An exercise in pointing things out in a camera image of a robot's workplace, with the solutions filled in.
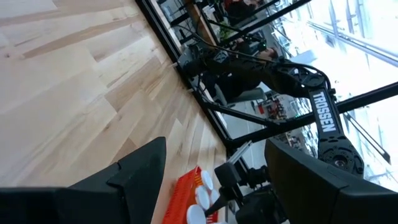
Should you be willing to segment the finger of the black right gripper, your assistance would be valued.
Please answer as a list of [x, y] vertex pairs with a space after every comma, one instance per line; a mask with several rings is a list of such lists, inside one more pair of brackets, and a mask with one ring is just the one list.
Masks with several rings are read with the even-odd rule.
[[218, 192], [220, 193], [220, 197], [208, 210], [205, 211], [206, 217], [213, 215], [223, 207], [228, 207], [230, 202], [234, 202], [236, 205], [239, 205], [239, 187], [237, 185], [234, 187], [222, 186]]
[[234, 187], [241, 181], [241, 176], [239, 175], [234, 164], [226, 162], [215, 169], [215, 174], [219, 183], [223, 187]]

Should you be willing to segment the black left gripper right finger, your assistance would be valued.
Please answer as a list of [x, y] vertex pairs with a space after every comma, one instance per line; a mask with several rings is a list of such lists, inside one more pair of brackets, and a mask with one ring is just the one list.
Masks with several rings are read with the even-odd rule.
[[264, 155], [289, 222], [331, 223], [337, 196], [348, 186], [336, 169], [276, 139], [266, 141]]

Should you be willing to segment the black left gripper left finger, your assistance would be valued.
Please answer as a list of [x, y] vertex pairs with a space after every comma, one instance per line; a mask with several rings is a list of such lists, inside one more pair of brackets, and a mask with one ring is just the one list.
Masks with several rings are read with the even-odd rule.
[[157, 137], [77, 182], [70, 223], [150, 223], [164, 177], [166, 139]]

